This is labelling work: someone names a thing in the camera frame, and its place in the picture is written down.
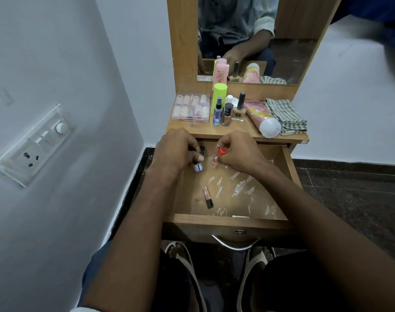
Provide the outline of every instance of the white wall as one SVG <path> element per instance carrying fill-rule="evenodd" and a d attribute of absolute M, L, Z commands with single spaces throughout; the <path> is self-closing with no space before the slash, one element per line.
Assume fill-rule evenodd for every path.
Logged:
<path fill-rule="evenodd" d="M 144 143 L 165 133 L 176 90 L 166 0 L 96 0 Z"/>
<path fill-rule="evenodd" d="M 2 88 L 0 155 L 57 103 L 77 129 L 28 188 L 0 173 L 0 311 L 68 311 L 143 147 L 95 0 L 0 0 Z"/>
<path fill-rule="evenodd" d="M 395 165 L 395 49 L 381 30 L 353 16 L 329 27 L 293 100 L 310 137 L 293 158 Z"/>

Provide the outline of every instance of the plastic case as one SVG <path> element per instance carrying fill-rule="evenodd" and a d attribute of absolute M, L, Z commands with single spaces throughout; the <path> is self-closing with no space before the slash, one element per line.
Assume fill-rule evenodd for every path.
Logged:
<path fill-rule="evenodd" d="M 172 120 L 209 121 L 210 96 L 208 94 L 177 94 Z"/>

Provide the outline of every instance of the mirror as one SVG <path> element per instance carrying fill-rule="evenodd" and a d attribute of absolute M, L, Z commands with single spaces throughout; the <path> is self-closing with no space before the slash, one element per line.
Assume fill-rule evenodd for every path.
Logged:
<path fill-rule="evenodd" d="M 197 80 L 298 85 L 336 1 L 198 0 Z"/>

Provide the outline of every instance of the folded cloth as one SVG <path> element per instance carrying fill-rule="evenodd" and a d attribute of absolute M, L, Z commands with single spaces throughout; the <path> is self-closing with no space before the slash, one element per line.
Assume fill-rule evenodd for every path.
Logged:
<path fill-rule="evenodd" d="M 307 120 L 301 118 L 288 99 L 266 99 L 265 106 L 281 124 L 280 134 L 293 135 L 307 131 Z"/>
<path fill-rule="evenodd" d="M 264 84 L 287 84 L 286 80 L 284 80 L 283 78 L 272 78 L 270 76 L 260 77 L 259 82 Z"/>

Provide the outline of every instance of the person's left arm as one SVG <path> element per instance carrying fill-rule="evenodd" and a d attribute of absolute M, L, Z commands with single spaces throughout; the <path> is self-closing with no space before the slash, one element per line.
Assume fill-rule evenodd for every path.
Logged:
<path fill-rule="evenodd" d="M 229 71 L 233 70 L 235 62 L 241 62 L 268 47 L 270 40 L 274 38 L 274 24 L 277 16 L 278 0 L 261 0 L 253 5 L 258 19 L 254 24 L 254 35 L 247 41 L 237 44 L 227 51 L 223 58 L 230 65 Z"/>
<path fill-rule="evenodd" d="M 199 152 L 196 139 L 184 128 L 172 129 L 161 138 L 141 190 L 86 293 L 83 307 L 103 312 L 150 310 L 165 201 L 181 169 L 192 161 L 203 161 Z"/>

